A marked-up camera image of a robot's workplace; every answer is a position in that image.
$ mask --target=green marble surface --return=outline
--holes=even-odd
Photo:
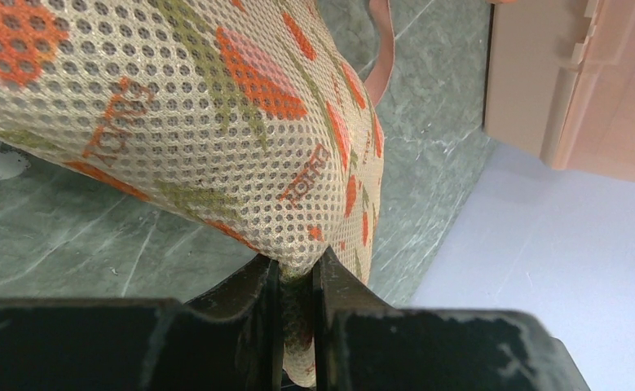
[[[377,39],[364,2],[320,9],[365,77]],[[405,305],[494,148],[481,131],[490,8],[402,0],[392,13],[397,63],[377,108],[386,165],[370,286]],[[8,172],[5,160],[30,166]],[[187,300],[253,256],[212,228],[5,146],[0,166],[0,297]]]

